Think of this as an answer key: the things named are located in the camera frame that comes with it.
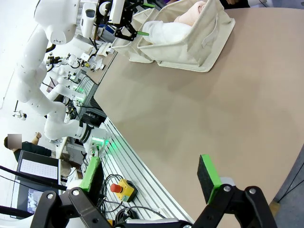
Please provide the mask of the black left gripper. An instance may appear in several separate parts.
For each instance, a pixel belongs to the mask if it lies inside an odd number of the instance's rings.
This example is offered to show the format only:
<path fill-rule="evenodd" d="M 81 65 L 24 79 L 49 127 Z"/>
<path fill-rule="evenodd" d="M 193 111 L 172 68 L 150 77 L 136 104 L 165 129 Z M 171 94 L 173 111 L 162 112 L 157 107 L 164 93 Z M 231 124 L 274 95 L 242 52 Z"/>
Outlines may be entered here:
<path fill-rule="evenodd" d="M 130 9 L 128 9 L 128 7 L 140 1 L 142 1 L 143 3 L 139 6 L 136 6 L 133 10 L 134 12 L 140 12 L 146 9 L 154 8 L 154 4 L 151 4 L 150 0 L 132 0 L 132 3 L 129 0 L 124 0 L 123 12 L 121 16 L 121 24 L 115 24 L 116 38 L 120 38 L 124 40 L 135 40 L 138 35 L 147 36 L 147 37 L 150 35 L 148 32 L 136 30 L 130 23 L 132 21 L 133 13 L 131 12 Z"/>

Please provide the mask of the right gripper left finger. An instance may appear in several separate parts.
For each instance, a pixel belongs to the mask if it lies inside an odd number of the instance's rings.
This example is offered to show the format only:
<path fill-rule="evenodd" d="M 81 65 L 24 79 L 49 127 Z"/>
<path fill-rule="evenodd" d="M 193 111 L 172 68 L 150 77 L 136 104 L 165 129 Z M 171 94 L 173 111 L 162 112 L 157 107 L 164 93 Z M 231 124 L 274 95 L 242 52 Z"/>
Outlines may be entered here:
<path fill-rule="evenodd" d="M 101 159 L 92 157 L 78 187 L 61 195 L 50 190 L 43 192 L 30 228 L 66 228 L 73 218 L 80 218 L 86 228 L 112 228 L 97 208 L 103 180 Z"/>

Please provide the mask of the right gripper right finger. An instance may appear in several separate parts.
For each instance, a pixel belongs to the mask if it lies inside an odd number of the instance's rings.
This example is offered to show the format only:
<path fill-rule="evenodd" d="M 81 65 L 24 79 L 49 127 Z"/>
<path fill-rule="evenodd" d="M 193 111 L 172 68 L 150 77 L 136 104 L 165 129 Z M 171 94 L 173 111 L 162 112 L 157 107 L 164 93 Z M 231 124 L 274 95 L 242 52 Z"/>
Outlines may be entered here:
<path fill-rule="evenodd" d="M 240 228 L 277 228 L 267 200 L 258 186 L 240 190 L 222 181 L 209 155 L 199 156 L 197 170 L 206 207 L 193 228 L 217 228 L 225 214 L 234 215 Z"/>

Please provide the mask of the white towel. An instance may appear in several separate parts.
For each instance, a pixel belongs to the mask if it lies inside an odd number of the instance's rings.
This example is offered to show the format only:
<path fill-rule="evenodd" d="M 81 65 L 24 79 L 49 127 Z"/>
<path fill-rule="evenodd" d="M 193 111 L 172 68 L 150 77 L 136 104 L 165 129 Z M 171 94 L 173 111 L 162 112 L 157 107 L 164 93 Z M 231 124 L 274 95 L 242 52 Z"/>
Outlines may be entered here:
<path fill-rule="evenodd" d="M 149 43 L 172 44 L 183 40 L 191 29 L 191 26 L 179 22 L 148 21 L 143 25 L 142 32 L 148 34 L 143 38 Z"/>

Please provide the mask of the pink towel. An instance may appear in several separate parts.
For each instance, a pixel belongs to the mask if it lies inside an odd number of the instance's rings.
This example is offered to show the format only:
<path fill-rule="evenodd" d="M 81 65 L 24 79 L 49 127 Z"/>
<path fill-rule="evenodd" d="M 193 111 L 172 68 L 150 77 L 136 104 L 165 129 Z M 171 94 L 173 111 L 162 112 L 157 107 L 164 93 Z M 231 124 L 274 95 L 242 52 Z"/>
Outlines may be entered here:
<path fill-rule="evenodd" d="M 197 19 L 200 16 L 200 13 L 206 6 L 206 2 L 204 1 L 198 1 L 191 6 L 187 12 L 184 14 L 178 16 L 174 22 L 186 24 L 189 26 L 193 26 L 193 24 L 197 21 Z"/>

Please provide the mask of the large cream fabric basket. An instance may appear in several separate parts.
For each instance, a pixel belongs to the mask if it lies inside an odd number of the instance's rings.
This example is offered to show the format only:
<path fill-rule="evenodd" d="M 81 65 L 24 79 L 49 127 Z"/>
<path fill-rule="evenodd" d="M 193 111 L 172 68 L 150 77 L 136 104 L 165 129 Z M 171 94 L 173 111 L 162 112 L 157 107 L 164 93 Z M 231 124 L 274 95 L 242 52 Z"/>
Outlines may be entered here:
<path fill-rule="evenodd" d="M 135 30 L 141 31 L 144 23 L 154 20 L 158 12 L 159 10 L 155 8 L 138 12 L 133 15 L 131 25 Z M 152 63 L 153 61 L 137 47 L 141 38 L 141 35 L 137 35 L 134 41 L 116 38 L 112 43 L 112 49 L 127 57 L 131 62 Z"/>

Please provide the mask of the yellow emergency stop button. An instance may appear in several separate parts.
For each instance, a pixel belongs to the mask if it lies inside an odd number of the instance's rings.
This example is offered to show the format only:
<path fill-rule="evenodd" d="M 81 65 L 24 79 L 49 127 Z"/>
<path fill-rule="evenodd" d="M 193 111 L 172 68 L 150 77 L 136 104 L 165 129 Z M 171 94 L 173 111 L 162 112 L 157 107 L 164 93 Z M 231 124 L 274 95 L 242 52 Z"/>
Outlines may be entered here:
<path fill-rule="evenodd" d="M 120 179 L 117 184 L 113 183 L 110 191 L 115 193 L 120 201 L 128 203 L 132 202 L 138 193 L 135 185 L 127 179 Z"/>

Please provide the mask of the black desktop monitor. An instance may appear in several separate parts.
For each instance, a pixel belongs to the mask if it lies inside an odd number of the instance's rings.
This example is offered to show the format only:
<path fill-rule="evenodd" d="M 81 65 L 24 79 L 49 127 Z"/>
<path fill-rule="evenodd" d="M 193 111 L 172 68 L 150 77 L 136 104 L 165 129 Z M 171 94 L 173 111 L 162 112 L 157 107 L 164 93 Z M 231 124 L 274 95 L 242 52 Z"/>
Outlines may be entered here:
<path fill-rule="evenodd" d="M 33 214 L 36 211 L 43 192 L 52 190 L 56 193 L 61 193 L 62 190 L 52 187 L 54 184 L 60 184 L 59 165 L 58 159 L 21 151 L 17 172 L 47 182 L 49 185 L 16 176 L 13 185 L 11 206 Z"/>

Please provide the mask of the brown background table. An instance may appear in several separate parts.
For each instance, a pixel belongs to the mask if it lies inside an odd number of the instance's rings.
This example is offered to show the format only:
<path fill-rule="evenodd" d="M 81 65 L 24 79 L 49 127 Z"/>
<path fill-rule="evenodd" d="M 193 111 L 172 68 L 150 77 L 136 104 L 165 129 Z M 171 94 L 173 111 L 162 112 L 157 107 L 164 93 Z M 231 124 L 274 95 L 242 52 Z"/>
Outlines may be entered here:
<path fill-rule="evenodd" d="M 84 60 L 81 72 L 99 85 L 116 52 L 112 49 L 112 43 L 97 41 L 96 44 L 97 49 L 91 44 L 91 47 L 84 53 L 87 60 Z"/>

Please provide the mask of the black controller box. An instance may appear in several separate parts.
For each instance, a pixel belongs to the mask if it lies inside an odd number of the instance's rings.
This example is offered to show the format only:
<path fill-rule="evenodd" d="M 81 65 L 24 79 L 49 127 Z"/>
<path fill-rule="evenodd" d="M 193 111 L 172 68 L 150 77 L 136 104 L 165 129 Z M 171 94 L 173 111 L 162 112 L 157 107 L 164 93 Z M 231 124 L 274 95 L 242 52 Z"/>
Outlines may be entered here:
<path fill-rule="evenodd" d="M 99 127 L 103 123 L 107 115 L 99 105 L 79 106 L 80 120 L 84 123 Z"/>

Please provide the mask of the person in black shirt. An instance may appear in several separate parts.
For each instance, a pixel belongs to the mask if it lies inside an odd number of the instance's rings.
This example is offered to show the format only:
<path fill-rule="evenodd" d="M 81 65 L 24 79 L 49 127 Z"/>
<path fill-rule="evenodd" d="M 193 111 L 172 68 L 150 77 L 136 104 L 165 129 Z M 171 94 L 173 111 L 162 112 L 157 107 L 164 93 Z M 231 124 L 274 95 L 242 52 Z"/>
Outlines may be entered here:
<path fill-rule="evenodd" d="M 41 137 L 42 137 L 41 133 L 37 132 L 37 133 L 35 133 L 35 137 L 32 140 L 32 142 L 28 142 L 28 141 L 22 142 L 21 149 L 11 148 L 10 150 L 13 151 L 16 162 L 19 161 L 19 157 L 20 157 L 20 154 L 21 154 L 22 150 L 26 151 L 26 152 L 31 152 L 31 153 L 34 153 L 34 154 L 38 154 L 38 155 L 51 157 L 52 156 L 52 151 L 50 149 L 38 145 L 38 142 L 39 142 Z"/>

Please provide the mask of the small cream fabric basket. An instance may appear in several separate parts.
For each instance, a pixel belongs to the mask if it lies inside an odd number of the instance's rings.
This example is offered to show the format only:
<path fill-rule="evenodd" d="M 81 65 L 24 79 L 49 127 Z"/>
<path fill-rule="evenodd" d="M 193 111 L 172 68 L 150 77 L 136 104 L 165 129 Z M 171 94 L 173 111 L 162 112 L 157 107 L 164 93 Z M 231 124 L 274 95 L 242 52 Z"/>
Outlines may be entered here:
<path fill-rule="evenodd" d="M 153 21 L 174 22 L 198 1 L 207 4 L 183 40 L 172 44 L 152 44 L 142 37 L 137 47 L 161 67 L 210 71 L 236 23 L 219 0 L 179 0 L 162 8 Z"/>

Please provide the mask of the small white webcam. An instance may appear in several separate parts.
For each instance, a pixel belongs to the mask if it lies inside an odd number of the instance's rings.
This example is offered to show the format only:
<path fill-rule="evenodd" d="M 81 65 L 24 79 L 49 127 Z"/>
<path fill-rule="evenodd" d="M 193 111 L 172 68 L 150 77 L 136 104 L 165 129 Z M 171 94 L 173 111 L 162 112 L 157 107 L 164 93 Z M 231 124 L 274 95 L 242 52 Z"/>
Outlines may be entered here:
<path fill-rule="evenodd" d="M 27 114 L 24 113 L 22 110 L 15 111 L 12 116 L 15 117 L 15 118 L 18 118 L 18 119 L 20 119 L 22 121 L 25 121 L 26 118 L 27 118 Z"/>

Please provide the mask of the person in purple sweater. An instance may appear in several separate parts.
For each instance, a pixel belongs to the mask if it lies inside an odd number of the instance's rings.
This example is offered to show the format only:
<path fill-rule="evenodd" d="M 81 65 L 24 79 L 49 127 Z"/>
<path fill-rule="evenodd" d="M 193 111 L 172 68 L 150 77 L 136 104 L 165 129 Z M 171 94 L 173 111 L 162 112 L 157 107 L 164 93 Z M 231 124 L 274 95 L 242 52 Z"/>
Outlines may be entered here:
<path fill-rule="evenodd" d="M 166 5 L 174 3 L 178 0 L 162 0 Z M 239 8 L 249 8 L 250 5 L 248 3 L 248 0 L 240 0 L 235 5 L 229 5 L 226 0 L 219 0 L 221 4 L 223 5 L 224 9 L 239 9 Z"/>

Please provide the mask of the aluminium rail mounting plate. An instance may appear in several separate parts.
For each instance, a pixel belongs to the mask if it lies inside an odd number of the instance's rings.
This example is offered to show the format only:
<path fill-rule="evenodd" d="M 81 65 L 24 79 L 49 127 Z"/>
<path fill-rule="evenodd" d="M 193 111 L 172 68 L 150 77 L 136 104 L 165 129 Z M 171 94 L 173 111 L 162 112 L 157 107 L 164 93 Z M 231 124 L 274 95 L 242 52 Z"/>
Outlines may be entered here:
<path fill-rule="evenodd" d="M 137 153 L 120 134 L 109 118 L 101 124 L 109 134 L 108 144 L 101 153 L 106 182 L 106 198 L 102 209 L 108 219 L 114 219 L 119 210 L 132 208 L 141 219 L 178 218 L 193 223 L 193 219 L 157 180 Z M 138 189 L 134 200 L 121 202 L 110 191 L 110 185 L 123 177 Z"/>

